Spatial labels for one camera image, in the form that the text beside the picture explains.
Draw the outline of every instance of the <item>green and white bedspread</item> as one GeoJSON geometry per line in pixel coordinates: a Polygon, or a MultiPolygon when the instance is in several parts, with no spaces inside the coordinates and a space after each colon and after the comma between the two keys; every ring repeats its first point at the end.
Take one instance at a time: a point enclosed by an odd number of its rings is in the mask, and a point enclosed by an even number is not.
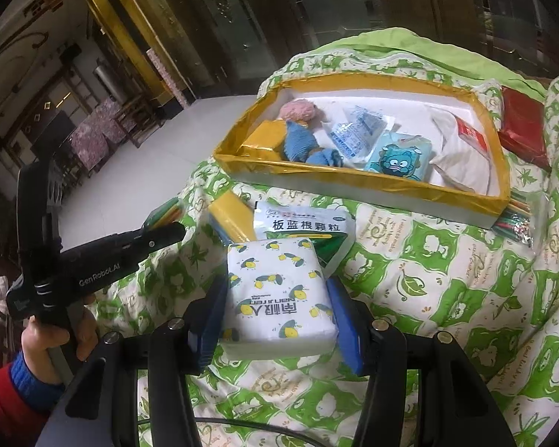
{"type": "MultiPolygon", "coordinates": [[[[497,82],[468,79],[434,61],[395,50],[380,58],[332,48],[295,56],[261,87],[320,73],[362,71],[404,75],[473,89],[500,125],[497,82]]],[[[207,206],[228,189],[251,206],[345,208],[356,218],[356,243],[337,273],[353,297],[406,333],[455,336],[487,382],[518,445],[537,445],[559,418],[559,78],[546,97],[545,135],[553,173],[508,154],[512,186],[543,189],[550,198],[548,234],[537,257],[490,231],[351,200],[233,182],[213,159],[202,162],[179,194],[187,206],[182,244],[160,250],[137,274],[98,295],[102,332],[147,333],[203,297],[225,248],[207,223],[207,206]]],[[[195,415],[270,422],[349,446],[367,382],[352,375],[338,351],[309,358],[229,361],[218,347],[213,363],[189,379],[195,415]]],[[[408,373],[403,445],[413,441],[418,380],[408,373]]],[[[146,377],[139,380],[139,415],[148,416],[146,377]]],[[[285,436],[200,424],[203,445],[300,447],[285,436]]],[[[148,426],[142,445],[151,445],[148,426]]]]}

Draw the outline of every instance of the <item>metal bolt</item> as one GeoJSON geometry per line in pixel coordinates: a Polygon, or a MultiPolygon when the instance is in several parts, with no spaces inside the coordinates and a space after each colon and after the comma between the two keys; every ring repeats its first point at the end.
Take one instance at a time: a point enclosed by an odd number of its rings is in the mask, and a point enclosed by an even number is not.
{"type": "Polygon", "coordinates": [[[113,345],[121,338],[121,334],[118,331],[110,331],[104,334],[104,342],[108,345],[113,345]]]}
{"type": "Polygon", "coordinates": [[[375,319],[372,323],[375,331],[387,331],[389,329],[389,322],[385,319],[375,319]]]}
{"type": "Polygon", "coordinates": [[[172,318],[168,321],[168,328],[171,330],[179,330],[184,325],[184,319],[182,318],[172,318]]]}
{"type": "Polygon", "coordinates": [[[449,334],[447,331],[439,331],[437,333],[437,339],[441,342],[441,343],[445,343],[446,345],[448,345],[449,343],[451,343],[454,339],[451,336],[451,334],[449,334]]]}

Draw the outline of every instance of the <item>blue and white plastic packet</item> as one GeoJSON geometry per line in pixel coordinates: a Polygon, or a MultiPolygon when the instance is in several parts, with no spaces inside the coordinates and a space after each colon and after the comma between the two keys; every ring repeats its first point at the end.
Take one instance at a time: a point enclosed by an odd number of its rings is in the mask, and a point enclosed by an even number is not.
{"type": "Polygon", "coordinates": [[[377,139],[395,118],[360,106],[345,107],[347,123],[323,123],[335,147],[350,163],[366,163],[377,139]]]}
{"type": "Polygon", "coordinates": [[[365,171],[424,181],[432,145],[422,136],[388,132],[377,141],[365,171]]]}

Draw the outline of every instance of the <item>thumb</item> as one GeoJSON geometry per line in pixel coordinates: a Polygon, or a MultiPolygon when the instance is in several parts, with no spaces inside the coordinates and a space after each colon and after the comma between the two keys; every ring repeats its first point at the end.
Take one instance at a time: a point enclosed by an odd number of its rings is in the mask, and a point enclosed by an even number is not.
{"type": "Polygon", "coordinates": [[[25,346],[30,351],[45,351],[57,348],[69,342],[67,330],[51,324],[41,324],[36,318],[30,318],[25,333],[25,346]]]}

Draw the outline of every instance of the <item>white floor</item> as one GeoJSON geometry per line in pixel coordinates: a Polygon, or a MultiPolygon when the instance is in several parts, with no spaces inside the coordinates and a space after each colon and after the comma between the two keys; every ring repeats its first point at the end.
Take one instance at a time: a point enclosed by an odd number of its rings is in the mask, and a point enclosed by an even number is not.
{"type": "Polygon", "coordinates": [[[121,146],[60,211],[64,249],[139,228],[174,197],[191,171],[224,138],[255,96],[203,99],[167,121],[136,149],[121,146]]]}

